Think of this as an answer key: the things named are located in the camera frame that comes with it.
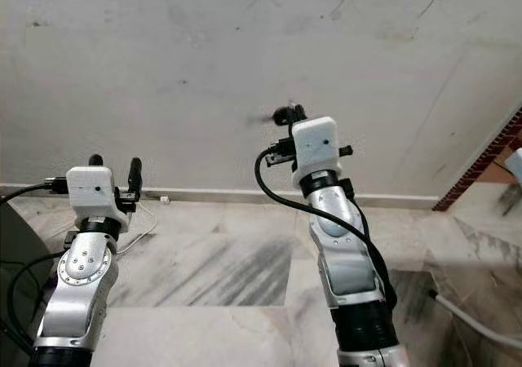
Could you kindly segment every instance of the baseboard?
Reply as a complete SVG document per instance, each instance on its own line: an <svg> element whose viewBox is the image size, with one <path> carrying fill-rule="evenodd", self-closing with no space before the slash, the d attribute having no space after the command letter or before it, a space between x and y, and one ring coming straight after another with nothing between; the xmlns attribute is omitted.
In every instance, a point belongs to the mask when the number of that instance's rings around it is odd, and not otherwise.
<svg viewBox="0 0 522 367"><path fill-rule="evenodd" d="M19 183L3 183L0 185L0 195L3 196L27 186ZM304 202L301 193L297 191L276 193L289 200ZM34 197L61 197L44 191L30 192L26 195ZM272 204L274 202L258 190L144 188L142 191L142 198L145 200L157 200L161 196L168 196L172 201L250 204ZM439 201L437 196L401 196L390 194L358 194L356 199L361 206L413 210L429 210Z"/></svg>

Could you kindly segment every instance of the black wire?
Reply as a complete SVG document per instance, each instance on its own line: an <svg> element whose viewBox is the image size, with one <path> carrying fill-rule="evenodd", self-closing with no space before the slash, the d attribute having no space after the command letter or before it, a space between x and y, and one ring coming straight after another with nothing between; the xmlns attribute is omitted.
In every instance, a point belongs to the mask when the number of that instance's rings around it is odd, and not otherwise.
<svg viewBox="0 0 522 367"><path fill-rule="evenodd" d="M356 205L356 208L361 213L361 220L363 222L363 228L365 230L365 233L363 234L361 231L359 231L357 228L353 227L350 223L345 222L344 220L338 218L337 216L334 216L332 214L329 214L328 212L324 212L323 210L318 210L317 208L313 208L311 206L306 206L304 204L301 204L296 201L287 200L284 197L276 195L270 188L263 182L263 177L261 176L261 162L263 161L264 157L267 155L273 153L273 149L265 149L262 151L257 159L255 160L254 164L254 173L255 173L255 180L257 181L259 187L263 192L269 196L274 201L279 202L280 204L284 206L289 206L290 208L294 208L296 210L302 210L304 212L308 212L309 214L314 214L316 216L320 216L324 219L329 220L330 222L333 222L337 224L338 226L345 228L349 232L351 232L353 235L358 237L361 241L363 241L367 248L368 248L368 255L372 262L374 263L375 270L381 277L381 280L383 280L383 286L384 286L384 293L386 295L386 303L390 309L390 311L395 307L397 304L397 295L395 293L395 290L392 287L392 284L390 283L390 277L388 276L388 271L386 267L386 263L384 262L384 259L380 252L378 251L377 247L372 243L372 241L369 239L369 232L368 232L368 222L366 221L366 218L364 214L362 213L359 206Z"/></svg>
<svg viewBox="0 0 522 367"><path fill-rule="evenodd" d="M22 274L29 270L33 265L36 265L37 263L41 263L43 261L47 261L48 259L56 259L58 257L61 257L65 252L61 251L59 253L54 254L48 254L44 255L43 257L40 257L39 259L34 259L30 263L26 264L23 268L20 269L18 273L16 273L15 277L11 279L9 282L9 287L7 288L7 314L9 314L9 318L11 319L11 322L13 323L13 326L15 327L16 332L18 332L18 335L28 344L32 344L33 340L27 335L25 332L24 327L18 320L18 317L15 313L15 287L16 282L20 279Z"/></svg>
<svg viewBox="0 0 522 367"><path fill-rule="evenodd" d="M39 185L28 186L27 188L18 189L16 192L13 192L11 194L7 194L3 198L1 198L0 199L0 205L1 204L5 204L10 199L12 199L14 197L17 197L20 194L24 194L24 193L27 193L27 192L32 192L33 190L42 190L42 189L46 189L46 185L44 183L40 183Z"/></svg>
<svg viewBox="0 0 522 367"><path fill-rule="evenodd" d="M11 340L13 340L13 343L15 343L18 348L20 348L22 351L24 351L27 356L31 356L33 354L33 349L31 348L30 344L27 344L24 340L22 340L19 335L11 329L7 323L0 318L0 327L2 328L2 332L5 333Z"/></svg>
<svg viewBox="0 0 522 367"><path fill-rule="evenodd" d="M507 173L513 175L513 173L511 173L511 171L507 168L507 167L504 167L503 165L501 165L500 163L497 163L497 161L493 161L493 164L500 167L501 169L503 169L504 171L506 171Z"/></svg>
<svg viewBox="0 0 522 367"><path fill-rule="evenodd" d="M21 261L6 261L5 259L0 259L0 263L7 263L10 265L21 265L22 267L25 265ZM33 271L31 271L30 269L29 269L29 275L31 276L34 284L36 285L36 294L38 296L38 294L40 293L40 284L38 283L38 279L34 275Z"/></svg>

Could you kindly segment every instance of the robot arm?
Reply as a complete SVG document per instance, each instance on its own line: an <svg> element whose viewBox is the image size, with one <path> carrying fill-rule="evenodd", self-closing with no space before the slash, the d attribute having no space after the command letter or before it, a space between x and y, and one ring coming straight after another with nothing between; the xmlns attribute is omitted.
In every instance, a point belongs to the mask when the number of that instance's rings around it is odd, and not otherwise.
<svg viewBox="0 0 522 367"><path fill-rule="evenodd" d="M58 285L34 341L30 366L88 366L106 316L107 296L117 279L115 254L127 232L141 191L141 161L133 159L129 192L114 187L113 172L99 155L66 176L78 232L61 257Z"/></svg>
<svg viewBox="0 0 522 367"><path fill-rule="evenodd" d="M409 366L392 323L396 295L386 265L369 239L350 180L338 179L339 157L351 155L352 149L339 150L332 118L307 119L300 105L279 109L274 120L289 126L290 137L264 153L268 166L294 161L294 186L313 208L299 209L312 212L310 233L319 250L319 273L336 325L339 364Z"/></svg>

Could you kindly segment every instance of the marble floor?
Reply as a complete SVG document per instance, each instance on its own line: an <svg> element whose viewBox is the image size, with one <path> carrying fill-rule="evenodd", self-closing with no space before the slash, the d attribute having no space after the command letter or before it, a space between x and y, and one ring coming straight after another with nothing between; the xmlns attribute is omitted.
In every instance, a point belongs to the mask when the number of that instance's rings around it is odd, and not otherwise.
<svg viewBox="0 0 522 367"><path fill-rule="evenodd" d="M73 220L68 201L13 202L58 251ZM118 257L93 366L337 365L305 214L277 205L143 205L158 224ZM522 227L517 219L483 227L484 214L473 221L464 212L365 209L399 297L398 336L413 366L520 366L520 353L482 338L427 297L435 287L485 325L522 338ZM151 223L139 210L120 247Z"/></svg>

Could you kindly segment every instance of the wall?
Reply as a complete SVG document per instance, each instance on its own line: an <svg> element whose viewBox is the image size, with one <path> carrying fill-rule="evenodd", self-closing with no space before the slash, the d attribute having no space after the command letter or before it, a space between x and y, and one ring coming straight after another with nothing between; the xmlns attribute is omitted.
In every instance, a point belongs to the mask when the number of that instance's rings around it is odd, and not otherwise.
<svg viewBox="0 0 522 367"><path fill-rule="evenodd" d="M359 192L442 196L522 99L522 0L275 1L0 0L2 181L99 152L120 184L140 156L149 187L254 189L292 98Z"/></svg>

